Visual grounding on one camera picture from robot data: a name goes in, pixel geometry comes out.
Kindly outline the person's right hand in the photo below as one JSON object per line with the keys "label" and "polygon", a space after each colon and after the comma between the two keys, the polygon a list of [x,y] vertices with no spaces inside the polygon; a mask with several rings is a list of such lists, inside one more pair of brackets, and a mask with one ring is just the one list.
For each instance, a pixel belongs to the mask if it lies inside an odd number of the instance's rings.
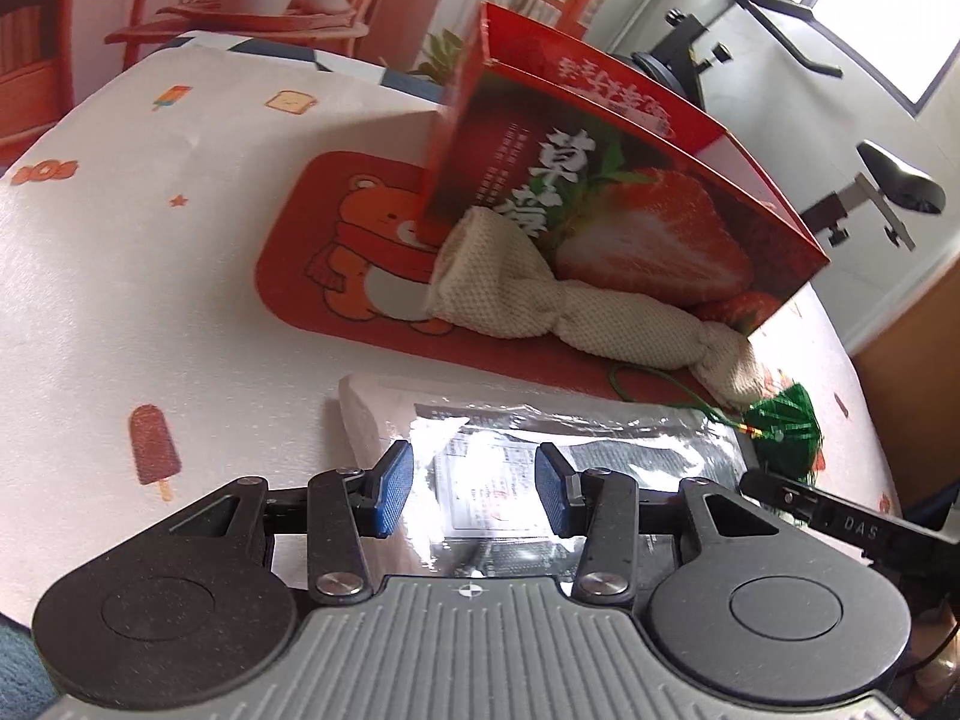
{"label": "person's right hand", "polygon": [[907,692],[900,699],[914,718],[946,706],[958,686],[958,621],[947,603],[913,622],[907,650]]}

